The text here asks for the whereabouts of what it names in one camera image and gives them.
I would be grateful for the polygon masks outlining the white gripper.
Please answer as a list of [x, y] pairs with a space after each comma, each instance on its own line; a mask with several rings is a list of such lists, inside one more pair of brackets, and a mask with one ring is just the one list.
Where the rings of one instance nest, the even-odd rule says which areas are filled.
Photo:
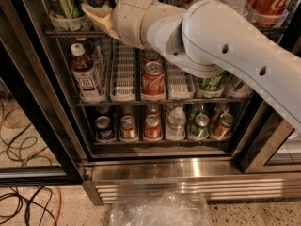
[[114, 0], [117, 5], [111, 8], [95, 8], [82, 3], [81, 9], [94, 25], [125, 45], [143, 49], [140, 39], [143, 17], [150, 5], [158, 0]]

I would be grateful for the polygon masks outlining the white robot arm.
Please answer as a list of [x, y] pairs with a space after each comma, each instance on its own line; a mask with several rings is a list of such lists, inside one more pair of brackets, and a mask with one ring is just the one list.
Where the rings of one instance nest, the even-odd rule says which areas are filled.
[[248, 84], [294, 129], [301, 129], [301, 59], [266, 38], [241, 14], [214, 0], [188, 9], [158, 0], [116, 0], [82, 11], [124, 44], [151, 48], [200, 78], [225, 70]]

